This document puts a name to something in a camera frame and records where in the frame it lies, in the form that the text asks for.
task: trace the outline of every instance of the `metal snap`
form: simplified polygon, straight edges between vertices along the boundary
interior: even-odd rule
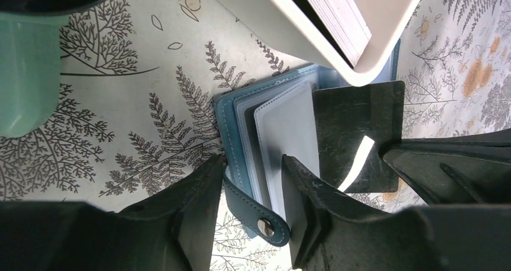
[[[259,231],[261,231],[261,233],[263,233],[263,235],[268,238],[273,237],[273,235],[275,234],[273,226],[265,218],[261,218],[257,221],[257,227],[259,228]]]

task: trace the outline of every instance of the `wallet strap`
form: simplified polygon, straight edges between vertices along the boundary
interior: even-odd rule
[[[228,202],[227,206],[240,222],[271,245],[282,247],[287,244],[290,231],[286,221],[272,210],[247,196],[225,174],[224,190],[225,198]],[[260,224],[262,224],[261,228],[269,228],[271,232],[261,232]]]

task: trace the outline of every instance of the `leather wallet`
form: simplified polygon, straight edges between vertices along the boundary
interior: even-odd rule
[[[373,83],[395,79],[398,46]],[[314,92],[348,86],[334,70],[314,64],[215,100],[228,161],[224,182],[227,204],[250,237],[259,235],[275,246],[289,241],[283,210],[282,155],[296,157],[316,176],[321,175]],[[271,226],[271,235],[261,222]]]

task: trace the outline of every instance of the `stack of paper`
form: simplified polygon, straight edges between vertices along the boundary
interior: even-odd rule
[[[371,32],[355,1],[307,0],[307,2],[328,31],[328,34],[324,35],[331,36],[345,59],[355,66],[371,38]],[[322,25],[315,24],[321,30]]]

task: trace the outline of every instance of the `white tray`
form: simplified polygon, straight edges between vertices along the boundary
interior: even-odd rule
[[[218,0],[275,50],[337,70],[352,86],[380,73],[419,0],[355,0],[372,37],[355,69],[292,0]]]

